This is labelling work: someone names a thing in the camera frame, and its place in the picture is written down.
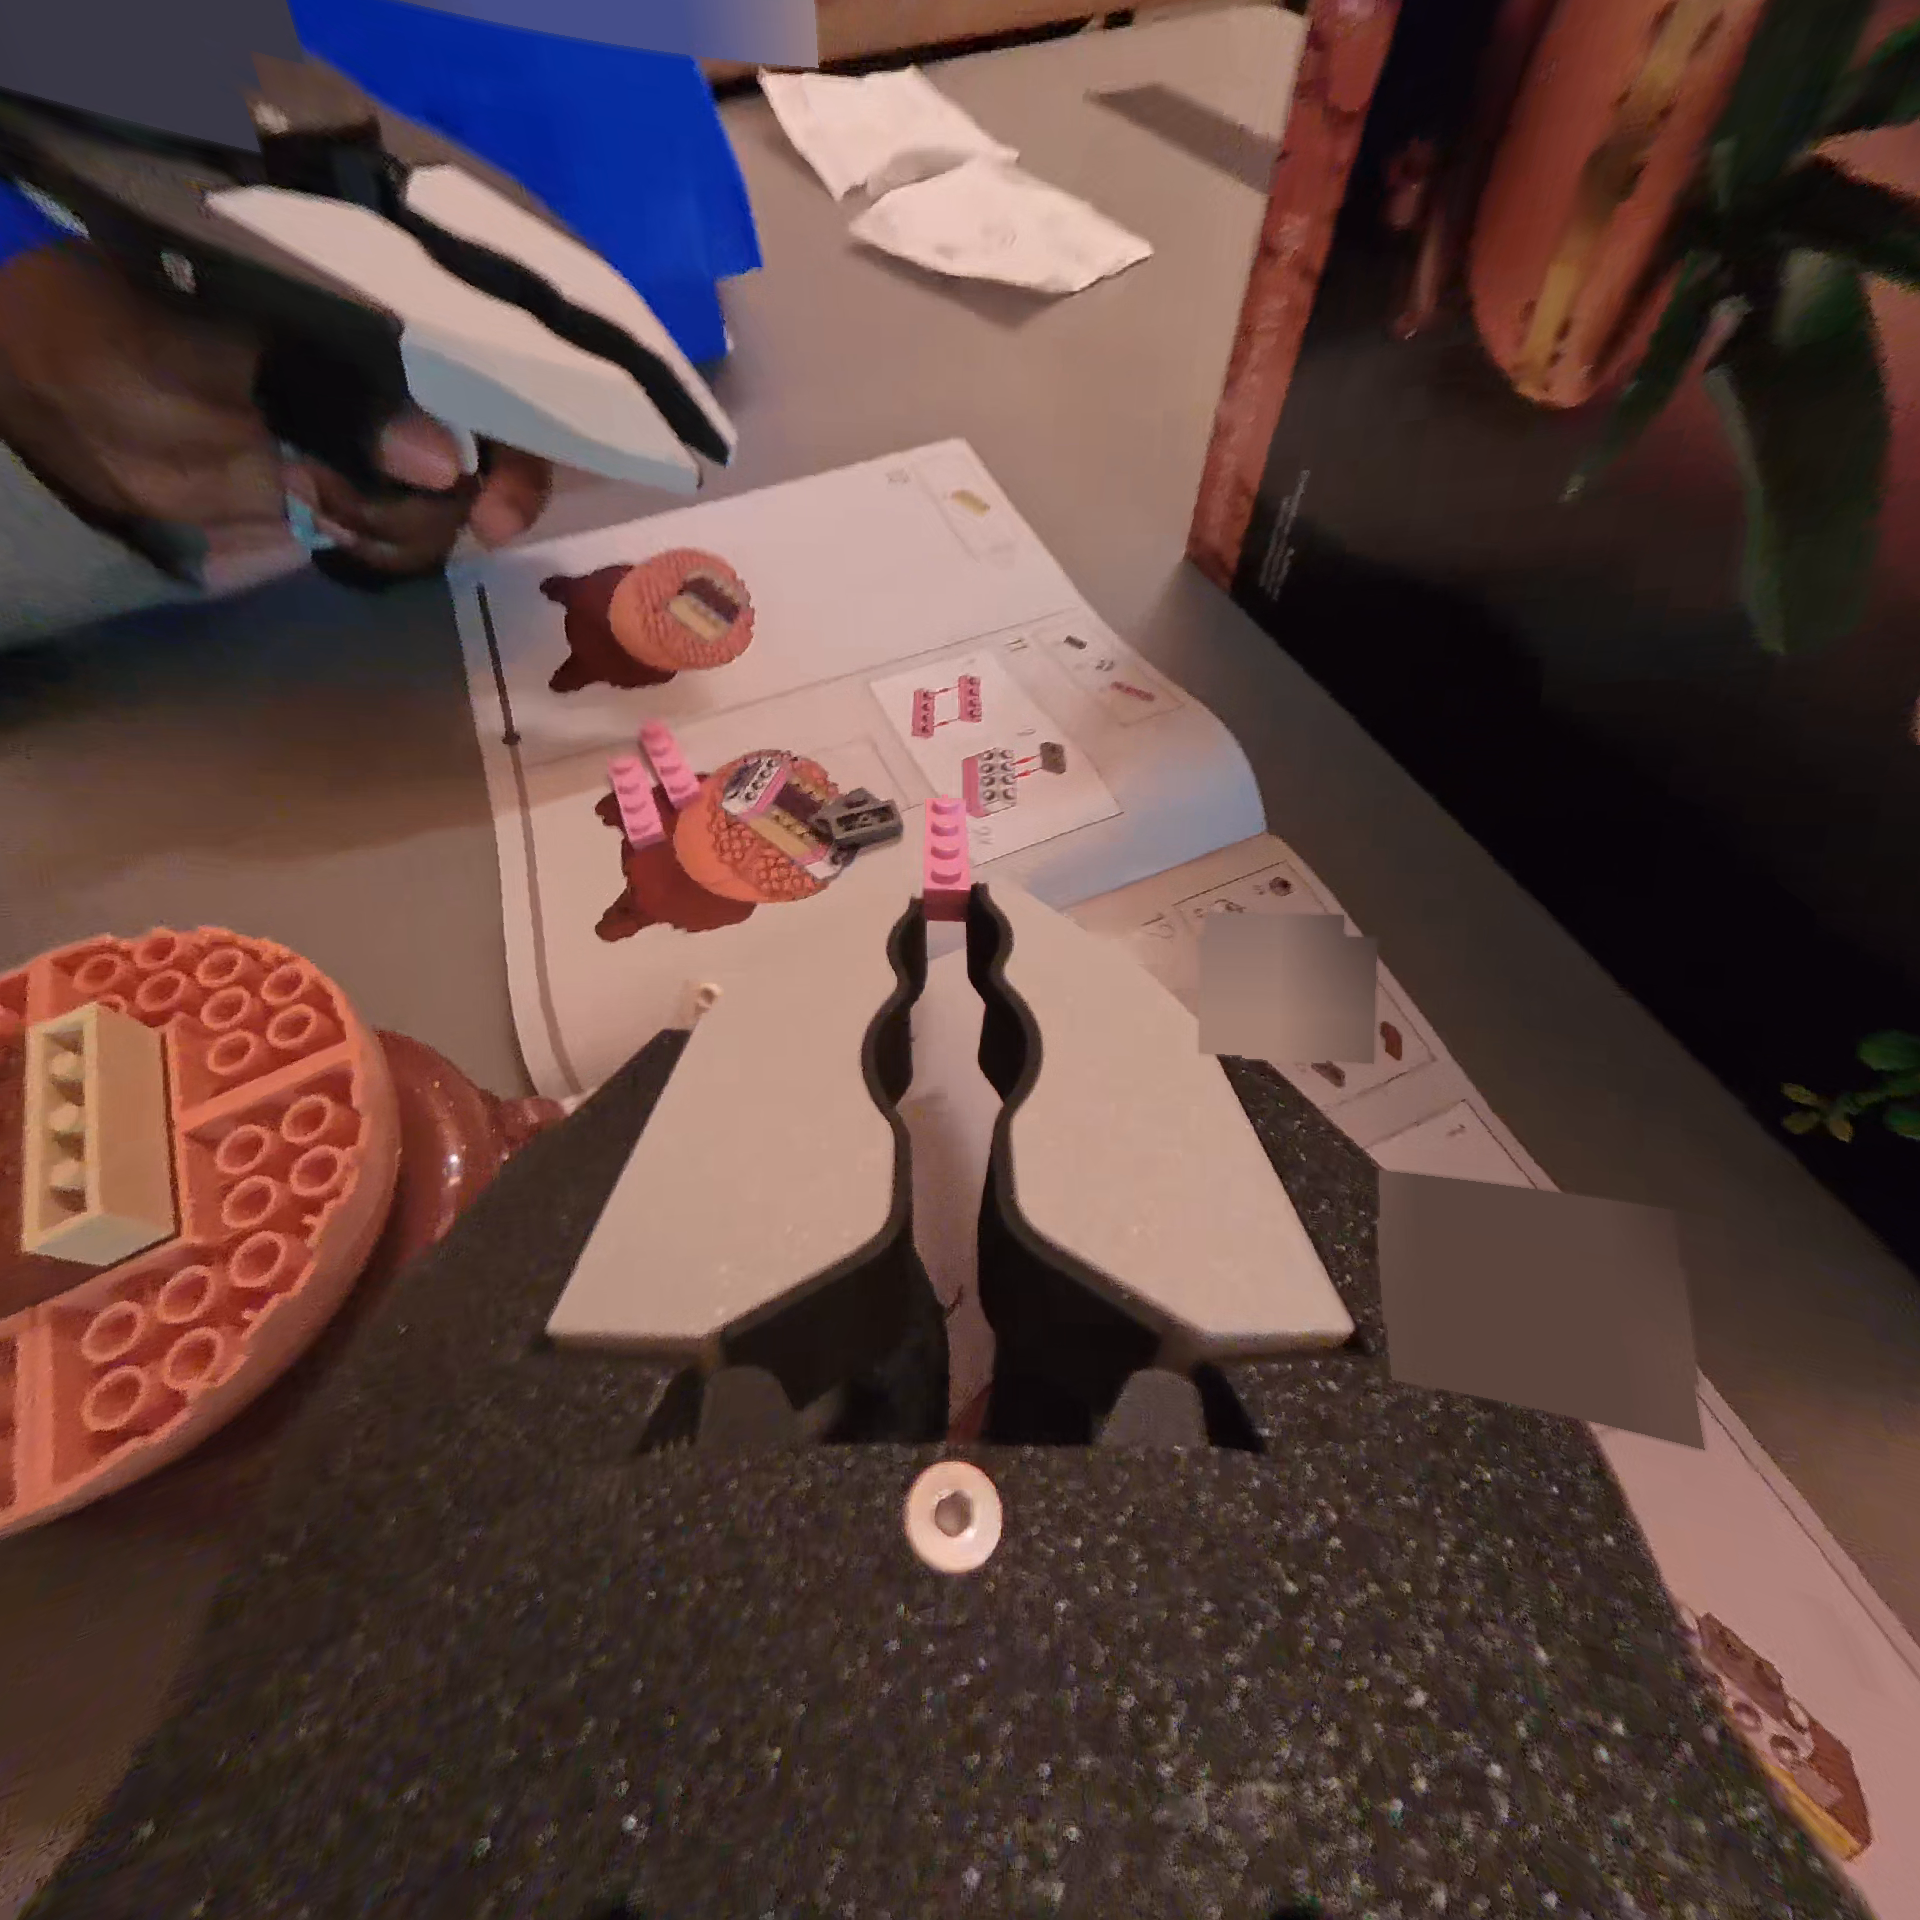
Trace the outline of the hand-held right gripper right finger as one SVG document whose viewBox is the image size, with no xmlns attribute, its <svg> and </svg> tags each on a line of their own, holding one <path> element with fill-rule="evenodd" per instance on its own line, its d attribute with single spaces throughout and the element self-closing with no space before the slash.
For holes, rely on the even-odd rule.
<svg viewBox="0 0 1920 1920">
<path fill-rule="evenodd" d="M 986 1320 L 1024 1373 L 1344 1346 L 1340 1298 L 1195 1020 L 1121 947 L 986 886 Z"/>
</svg>

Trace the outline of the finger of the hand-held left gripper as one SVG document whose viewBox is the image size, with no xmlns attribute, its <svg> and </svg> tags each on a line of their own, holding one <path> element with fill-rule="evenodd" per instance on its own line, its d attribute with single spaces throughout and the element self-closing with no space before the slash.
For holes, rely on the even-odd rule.
<svg viewBox="0 0 1920 1920">
<path fill-rule="evenodd" d="M 450 426 L 670 494 L 721 463 L 721 406 L 648 300 L 483 180 L 406 180 L 395 211 L 268 185 L 208 209 L 395 319 L 413 406 Z"/>
<path fill-rule="evenodd" d="M 400 170 L 400 227 L 465 291 L 407 324 L 407 370 L 579 469 L 727 469 L 735 426 L 666 324 L 571 228 L 453 162 Z"/>
</svg>

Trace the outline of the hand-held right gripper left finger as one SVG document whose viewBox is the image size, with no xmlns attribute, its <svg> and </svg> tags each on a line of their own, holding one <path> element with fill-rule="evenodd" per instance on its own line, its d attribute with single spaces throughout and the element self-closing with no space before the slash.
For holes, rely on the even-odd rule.
<svg viewBox="0 0 1920 1920">
<path fill-rule="evenodd" d="M 829 892 L 720 970 L 551 1316 L 559 1346 L 772 1370 L 910 1250 L 921 899 Z"/>
</svg>

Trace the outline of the round orange lego pot build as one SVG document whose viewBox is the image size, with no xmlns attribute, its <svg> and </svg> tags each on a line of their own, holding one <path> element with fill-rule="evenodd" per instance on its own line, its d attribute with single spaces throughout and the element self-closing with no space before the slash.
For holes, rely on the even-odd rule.
<svg viewBox="0 0 1920 1920">
<path fill-rule="evenodd" d="M 161 1032 L 180 1231 L 86 1269 L 19 1246 L 29 1031 L 103 1002 Z M 398 1090 L 336 983 L 232 928 L 97 933 L 4 973 L 4 1535 L 201 1447 L 348 1301 L 398 1191 Z"/>
</svg>

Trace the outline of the tan brick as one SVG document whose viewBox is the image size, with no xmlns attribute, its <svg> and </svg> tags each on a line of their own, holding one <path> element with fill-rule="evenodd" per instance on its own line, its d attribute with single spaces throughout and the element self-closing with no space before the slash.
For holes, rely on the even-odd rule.
<svg viewBox="0 0 1920 1920">
<path fill-rule="evenodd" d="M 177 1238 L 161 1032 L 86 1002 L 22 1050 L 22 1250 L 106 1269 Z"/>
</svg>

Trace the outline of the person's left forearm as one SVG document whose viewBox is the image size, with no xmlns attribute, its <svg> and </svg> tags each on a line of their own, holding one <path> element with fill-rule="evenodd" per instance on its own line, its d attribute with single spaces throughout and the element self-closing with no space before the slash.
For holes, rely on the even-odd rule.
<svg viewBox="0 0 1920 1920">
<path fill-rule="evenodd" d="M 75 516 L 4 450 L 4 654 L 162 605 L 205 601 L 152 560 Z"/>
</svg>

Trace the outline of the grey desk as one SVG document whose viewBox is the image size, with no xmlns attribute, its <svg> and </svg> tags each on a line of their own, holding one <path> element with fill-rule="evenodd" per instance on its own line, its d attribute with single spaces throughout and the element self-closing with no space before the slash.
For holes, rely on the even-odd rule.
<svg viewBox="0 0 1920 1920">
<path fill-rule="evenodd" d="M 1354 908 L 1479 1097 L 1563 1188 L 1685 1216 L 1709 1381 L 1873 1587 L 1865 1627 L 1782 1561 L 1741 1630 L 1899 1782 L 1862 1856 L 1918 1912 L 1918 1280 L 1909 1268 L 1185 561 L 1303 34 L 1271 6 L 951 61 L 935 81 L 1157 258 L 1062 305 L 921 284 L 759 96 L 725 107 L 764 271 L 727 294 L 727 491 L 966 437 L 1075 583 L 1238 722 L 1271 820 Z M 443 589 L 297 576 L 4 663 L 4 957 L 224 922 L 522 1090 L 493 809 Z"/>
</svg>

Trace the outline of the person's left hand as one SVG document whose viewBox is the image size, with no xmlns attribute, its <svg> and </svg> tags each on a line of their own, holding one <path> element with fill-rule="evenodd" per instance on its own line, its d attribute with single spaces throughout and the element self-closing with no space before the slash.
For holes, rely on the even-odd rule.
<svg viewBox="0 0 1920 1920">
<path fill-rule="evenodd" d="M 417 408 L 389 419 L 365 494 L 285 458 L 253 402 L 256 344 L 180 313 L 70 243 L 4 268 L 4 441 L 40 479 L 108 519 L 197 528 L 216 557 L 286 534 L 301 498 L 336 550 L 378 574 L 424 574 L 464 534 L 500 549 L 548 506 L 555 470 L 500 446 L 468 473 L 460 443 Z"/>
</svg>

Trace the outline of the blue plastic bin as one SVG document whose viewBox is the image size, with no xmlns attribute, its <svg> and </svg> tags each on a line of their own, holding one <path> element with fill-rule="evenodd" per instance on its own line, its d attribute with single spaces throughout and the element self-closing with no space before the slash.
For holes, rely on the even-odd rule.
<svg viewBox="0 0 1920 1920">
<path fill-rule="evenodd" d="M 702 68 L 411 2 L 292 2 L 307 53 L 513 177 L 717 366 L 721 284 L 760 271 L 749 189 Z"/>
</svg>

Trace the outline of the white paper bag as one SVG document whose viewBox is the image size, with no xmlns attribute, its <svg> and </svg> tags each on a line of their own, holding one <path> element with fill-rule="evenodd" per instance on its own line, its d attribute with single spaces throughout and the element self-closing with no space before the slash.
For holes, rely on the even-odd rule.
<svg viewBox="0 0 1920 1920">
<path fill-rule="evenodd" d="M 914 271 L 1073 297 L 1155 257 L 1148 239 L 1009 160 L 966 160 L 899 185 L 849 238 Z"/>
<path fill-rule="evenodd" d="M 876 198 L 973 160 L 1019 160 L 917 65 L 866 78 L 760 68 L 759 86 L 834 200 L 858 189 Z"/>
</svg>

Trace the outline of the open building instruction booklet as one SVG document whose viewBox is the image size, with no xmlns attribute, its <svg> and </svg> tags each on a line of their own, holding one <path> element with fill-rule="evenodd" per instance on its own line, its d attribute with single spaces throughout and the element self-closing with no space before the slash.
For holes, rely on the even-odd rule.
<svg viewBox="0 0 1920 1920">
<path fill-rule="evenodd" d="M 922 809 L 960 795 L 973 878 L 1016 885 L 1121 947 L 1192 1020 L 1208 966 L 1257 954 L 1209 917 L 1341 919 L 1283 841 L 1260 831 L 1235 733 L 1107 627 L 964 441 L 684 512 L 540 541 L 454 568 L 453 603 L 493 795 L 516 1038 L 540 1097 L 574 1104 L 665 1028 L 691 1028 L 720 970 L 779 941 L 829 892 L 914 892 Z M 608 762 L 666 722 L 699 801 L 630 851 Z M 832 856 L 818 805 L 869 789 L 902 808 L 895 846 Z M 1260 951 L 1278 954 L 1261 933 Z M 1483 1101 L 1382 966 L 1369 1056 L 1278 1064 L 1286 1089 L 1389 1177 L 1534 1188 L 1549 1173 Z M 1578 1406 L 1679 1605 L 1683 1637 L 1769 1782 L 1862 1888 L 1877 1811 L 1899 1782 L 1855 1749 L 1741 1630 L 1728 1590 L 1785 1564 L 1865 1627 L 1877 1593 L 1753 1440 L 1705 1373 L 1670 1419 L 1621 1366 Z"/>
</svg>

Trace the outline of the dark building set box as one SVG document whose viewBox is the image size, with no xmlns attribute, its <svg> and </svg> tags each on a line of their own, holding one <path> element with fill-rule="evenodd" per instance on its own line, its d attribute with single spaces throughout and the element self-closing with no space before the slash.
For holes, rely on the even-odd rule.
<svg viewBox="0 0 1920 1920">
<path fill-rule="evenodd" d="M 1918 1262 L 1918 6 L 1281 16 L 1190 560 Z"/>
</svg>

